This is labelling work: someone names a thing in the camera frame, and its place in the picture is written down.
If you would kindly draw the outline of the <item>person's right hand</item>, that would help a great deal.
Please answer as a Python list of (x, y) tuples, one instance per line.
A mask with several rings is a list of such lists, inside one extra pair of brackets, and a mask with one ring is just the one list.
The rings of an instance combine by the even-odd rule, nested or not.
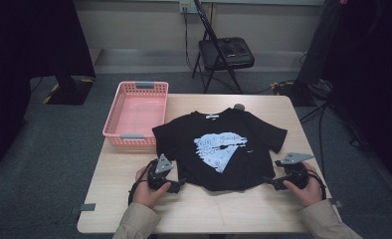
[(304, 189), (300, 189), (287, 180), (284, 181), (284, 186), (298, 198), (303, 207), (309, 207), (322, 200), (322, 189), (320, 182), (316, 179), (316, 169), (305, 161), (302, 164), (308, 172), (307, 186)]

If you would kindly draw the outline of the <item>black printed t-shirt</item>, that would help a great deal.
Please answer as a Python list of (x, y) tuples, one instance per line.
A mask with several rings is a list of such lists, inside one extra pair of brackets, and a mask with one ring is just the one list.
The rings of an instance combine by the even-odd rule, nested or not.
[(273, 177), (271, 154), (288, 133), (236, 109), (193, 112), (152, 131), (156, 152), (177, 163), (178, 177), (210, 191), (243, 191)]

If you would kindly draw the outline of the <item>dark curtain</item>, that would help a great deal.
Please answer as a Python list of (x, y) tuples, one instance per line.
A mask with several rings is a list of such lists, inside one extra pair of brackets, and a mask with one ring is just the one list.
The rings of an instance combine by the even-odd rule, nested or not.
[(297, 80), (324, 79), (392, 175), (392, 0), (323, 0)]
[(95, 71), (74, 0), (0, 0), (0, 161), (23, 124), (30, 81)]

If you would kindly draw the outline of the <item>person's left hand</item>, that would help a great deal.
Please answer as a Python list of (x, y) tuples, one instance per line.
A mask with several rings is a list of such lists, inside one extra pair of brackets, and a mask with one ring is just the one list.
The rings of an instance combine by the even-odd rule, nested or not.
[(136, 186), (132, 196), (132, 201), (134, 203), (142, 204), (148, 208), (153, 208), (171, 185), (170, 182), (166, 182), (158, 190), (150, 189), (147, 182), (147, 172), (145, 171), (145, 167), (141, 167), (136, 172), (135, 183)]

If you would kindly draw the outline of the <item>black striped stand base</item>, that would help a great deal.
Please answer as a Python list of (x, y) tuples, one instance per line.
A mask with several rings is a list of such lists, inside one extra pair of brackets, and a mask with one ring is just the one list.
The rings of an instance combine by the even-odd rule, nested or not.
[(94, 82), (94, 79), (70, 78), (67, 85), (55, 84), (45, 97), (44, 104), (82, 106)]
[(271, 84), (275, 96), (287, 96), (294, 107), (315, 107), (316, 103), (308, 88), (297, 80), (275, 82)]

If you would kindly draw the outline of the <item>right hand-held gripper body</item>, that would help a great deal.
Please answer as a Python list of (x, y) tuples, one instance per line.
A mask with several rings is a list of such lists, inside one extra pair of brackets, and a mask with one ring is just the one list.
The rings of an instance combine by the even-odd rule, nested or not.
[(285, 170), (286, 176), (277, 178), (290, 181), (300, 189), (307, 186), (307, 170), (302, 164), (305, 160), (313, 158), (312, 154), (289, 152), (283, 159), (276, 160), (276, 166)]

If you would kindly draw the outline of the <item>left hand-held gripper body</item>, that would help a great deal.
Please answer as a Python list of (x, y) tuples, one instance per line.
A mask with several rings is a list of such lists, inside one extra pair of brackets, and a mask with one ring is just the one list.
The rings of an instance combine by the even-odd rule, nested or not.
[(168, 182), (166, 176), (173, 168), (172, 162), (161, 154), (158, 158), (150, 162), (147, 181), (150, 189), (158, 190), (163, 184)]

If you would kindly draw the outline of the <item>white wall socket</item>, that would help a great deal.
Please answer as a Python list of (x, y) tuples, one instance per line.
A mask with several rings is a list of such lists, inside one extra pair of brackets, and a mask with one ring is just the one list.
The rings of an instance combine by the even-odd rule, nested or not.
[(179, 0), (179, 12), (182, 14), (196, 14), (197, 8), (194, 0)]

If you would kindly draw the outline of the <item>black pedal device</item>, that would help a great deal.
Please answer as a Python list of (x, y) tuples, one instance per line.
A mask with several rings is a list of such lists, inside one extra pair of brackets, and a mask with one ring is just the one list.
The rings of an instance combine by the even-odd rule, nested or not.
[(245, 42), (240, 38), (223, 38), (219, 40), (219, 47), (222, 53), (227, 57), (248, 56)]

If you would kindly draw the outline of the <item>pink plastic basket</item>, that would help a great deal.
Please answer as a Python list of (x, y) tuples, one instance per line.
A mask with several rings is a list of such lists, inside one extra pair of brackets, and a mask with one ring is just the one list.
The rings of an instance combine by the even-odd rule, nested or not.
[(166, 82), (120, 82), (102, 134), (113, 146), (155, 146), (152, 129), (165, 122), (168, 88)]

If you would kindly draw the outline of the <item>black folding chair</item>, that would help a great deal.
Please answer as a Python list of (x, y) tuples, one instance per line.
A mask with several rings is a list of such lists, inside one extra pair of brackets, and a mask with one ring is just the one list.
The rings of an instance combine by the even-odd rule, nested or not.
[(194, 0), (194, 2), (197, 8), (197, 13), (205, 28), (205, 32), (203, 39), (198, 43), (199, 53), (192, 76), (195, 76), (196, 70), (200, 69), (200, 61), (203, 61), (204, 69), (209, 73), (209, 78), (207, 82), (204, 83), (204, 93), (208, 91), (215, 72), (227, 71), (232, 78), (235, 86), (237, 87), (237, 90), (241, 94), (243, 91), (237, 82), (237, 79), (235, 77), (235, 71), (238, 69), (249, 69), (253, 67), (255, 64), (254, 55), (252, 54), (249, 46), (243, 38), (226, 37), (243, 39), (245, 42), (246, 50), (248, 51), (248, 56), (227, 58), (222, 53), (219, 47), (219, 40), (223, 38), (218, 38), (216, 36), (200, 0)]

